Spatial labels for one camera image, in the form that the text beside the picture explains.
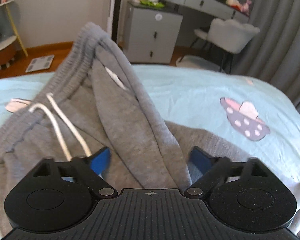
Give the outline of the grey sweatpants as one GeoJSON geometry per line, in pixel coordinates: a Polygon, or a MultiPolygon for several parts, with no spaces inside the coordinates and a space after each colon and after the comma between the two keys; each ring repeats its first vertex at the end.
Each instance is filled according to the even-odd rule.
{"type": "MultiPolygon", "coordinates": [[[[232,127],[251,141],[270,129],[221,98],[232,127]]],[[[86,24],[45,87],[0,127],[3,239],[300,239],[296,194],[270,176],[228,178],[207,199],[184,191],[202,174],[189,162],[198,146],[213,157],[256,158],[200,128],[161,117],[123,52],[86,24]],[[67,178],[34,177],[45,158],[71,161],[103,147],[102,178],[117,190],[98,199],[67,178]]]]}

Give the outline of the light blue patterned bedsheet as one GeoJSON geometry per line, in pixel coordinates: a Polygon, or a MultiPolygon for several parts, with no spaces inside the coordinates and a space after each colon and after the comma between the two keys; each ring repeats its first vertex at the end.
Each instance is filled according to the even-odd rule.
{"type": "MultiPolygon", "coordinates": [[[[204,69],[134,65],[160,115],[176,124],[208,130],[261,159],[296,194],[300,205],[300,114],[280,90],[261,80],[204,69]],[[221,98],[257,115],[270,132],[251,141],[227,119],[221,98]]],[[[295,230],[300,237],[300,211],[295,230]]]]}

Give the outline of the white bathroom scale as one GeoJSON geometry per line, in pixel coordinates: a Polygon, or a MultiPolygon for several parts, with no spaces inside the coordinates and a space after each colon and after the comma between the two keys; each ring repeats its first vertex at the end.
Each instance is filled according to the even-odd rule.
{"type": "Polygon", "coordinates": [[[32,59],[32,61],[26,68],[25,73],[49,69],[54,57],[54,55],[48,55],[32,59]]]}

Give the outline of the grey curtain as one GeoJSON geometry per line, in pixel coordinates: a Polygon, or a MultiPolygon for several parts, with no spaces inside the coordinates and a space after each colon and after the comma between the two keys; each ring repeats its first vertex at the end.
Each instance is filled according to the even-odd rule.
{"type": "Polygon", "coordinates": [[[249,23],[260,33],[235,58],[233,72],[275,86],[300,113],[300,0],[251,1],[249,23]]]}

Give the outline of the white fluffy chair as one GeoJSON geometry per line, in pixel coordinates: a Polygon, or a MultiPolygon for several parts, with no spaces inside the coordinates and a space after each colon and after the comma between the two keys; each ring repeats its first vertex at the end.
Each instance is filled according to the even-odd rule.
{"type": "Polygon", "coordinates": [[[260,32],[258,27],[249,23],[240,23],[234,19],[223,20],[215,18],[210,24],[208,32],[202,29],[194,29],[196,36],[191,43],[192,48],[198,40],[206,41],[222,49],[222,63],[219,68],[221,72],[226,63],[230,61],[229,74],[231,73],[234,55],[239,54],[244,47],[260,32]]]}

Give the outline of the grey drawer cabinet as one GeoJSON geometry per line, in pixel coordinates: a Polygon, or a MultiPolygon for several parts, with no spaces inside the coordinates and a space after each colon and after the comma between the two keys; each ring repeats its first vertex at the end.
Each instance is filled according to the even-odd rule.
{"type": "Polygon", "coordinates": [[[128,2],[123,34],[128,61],[169,64],[182,20],[175,12],[128,2]]]}

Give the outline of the pink plush toy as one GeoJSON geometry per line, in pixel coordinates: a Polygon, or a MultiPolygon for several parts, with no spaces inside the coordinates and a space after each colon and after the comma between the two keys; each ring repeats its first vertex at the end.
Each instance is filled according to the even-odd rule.
{"type": "Polygon", "coordinates": [[[251,0],[246,0],[244,4],[240,5],[240,12],[249,16],[250,15],[249,7],[251,4],[252,4],[251,0]]]}

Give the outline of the grey vanity desk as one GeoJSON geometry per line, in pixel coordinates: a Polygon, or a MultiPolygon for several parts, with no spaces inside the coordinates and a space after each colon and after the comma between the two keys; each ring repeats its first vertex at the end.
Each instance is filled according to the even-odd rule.
{"type": "Polygon", "coordinates": [[[221,18],[223,20],[234,19],[241,23],[248,23],[249,16],[217,0],[163,0],[172,4],[184,6],[221,18]]]}

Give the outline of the green item on cabinet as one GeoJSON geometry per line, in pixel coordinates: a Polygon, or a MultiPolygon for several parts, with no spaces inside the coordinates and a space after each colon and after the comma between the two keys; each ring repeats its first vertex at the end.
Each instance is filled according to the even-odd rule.
{"type": "Polygon", "coordinates": [[[161,2],[152,2],[149,0],[141,0],[140,4],[148,6],[148,7],[153,7],[153,8],[164,8],[165,7],[165,5],[161,2]]]}

